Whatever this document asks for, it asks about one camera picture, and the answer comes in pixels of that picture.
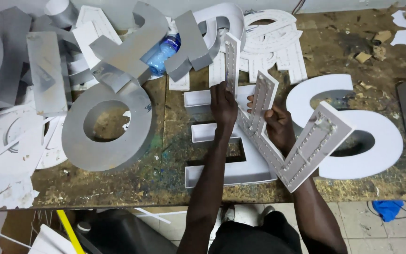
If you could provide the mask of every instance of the person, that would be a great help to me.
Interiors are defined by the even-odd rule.
[[[189,202],[186,229],[179,254],[302,253],[299,234],[285,216],[268,206],[262,225],[234,222],[231,209],[221,212],[223,223],[208,252],[208,242],[222,202],[223,176],[228,141],[236,123],[238,106],[226,82],[211,87],[211,112],[217,123],[207,162]],[[269,139],[284,156],[296,142],[291,115],[276,105],[264,114]],[[339,225],[310,177],[292,193],[297,225],[308,252],[347,253]]]

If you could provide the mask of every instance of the paint-stained table surface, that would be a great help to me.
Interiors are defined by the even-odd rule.
[[[355,85],[354,92],[342,100],[329,99],[336,108],[363,109],[389,118],[400,130],[404,149],[390,169],[356,180],[315,178],[323,198],[328,202],[406,199],[406,136],[396,85],[406,80],[406,45],[386,48],[384,61],[358,63],[352,55],[371,53],[375,32],[402,30],[392,22],[392,10],[362,10],[336,13],[297,14],[297,28],[308,77],[346,73],[371,87]],[[276,102],[284,102],[293,88],[287,72],[269,71],[281,84]],[[202,163],[205,148],[191,145],[190,127],[213,121],[210,114],[189,115],[183,106],[183,92],[169,91],[167,78],[148,81],[144,89],[152,99],[156,114],[156,133],[147,153],[138,163],[117,172],[88,172],[70,162],[32,176],[34,189],[40,194],[34,208],[132,207],[187,205],[191,191],[184,187],[184,167]],[[190,72],[190,90],[208,89],[208,68]],[[248,84],[248,74],[240,73],[240,85]],[[106,119],[103,132],[120,132],[123,118],[113,114]],[[230,145],[229,156],[242,157],[239,145]],[[235,203],[291,202],[281,182],[225,187],[223,201]]]

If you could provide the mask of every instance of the bottle label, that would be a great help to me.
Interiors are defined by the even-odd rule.
[[[181,46],[181,42],[171,35],[168,35],[162,43],[167,43],[172,46],[173,49],[175,49],[175,52],[178,52],[178,49],[180,49]]]

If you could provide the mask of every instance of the shoe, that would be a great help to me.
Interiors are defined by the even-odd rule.
[[[222,211],[220,211],[220,219],[223,222],[234,221],[235,210],[234,205],[223,205]]]
[[[266,217],[266,215],[273,211],[275,211],[275,208],[273,206],[267,206],[266,208],[264,208],[261,215],[259,216],[258,225],[262,226],[264,224],[264,218]]]

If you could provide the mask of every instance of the plastic water bottle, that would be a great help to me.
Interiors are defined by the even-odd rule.
[[[172,55],[177,53],[181,46],[180,34],[169,34],[161,42],[161,50],[156,52],[147,61],[147,65],[150,66],[150,71],[154,76],[161,76],[166,72],[164,61],[169,59]]]

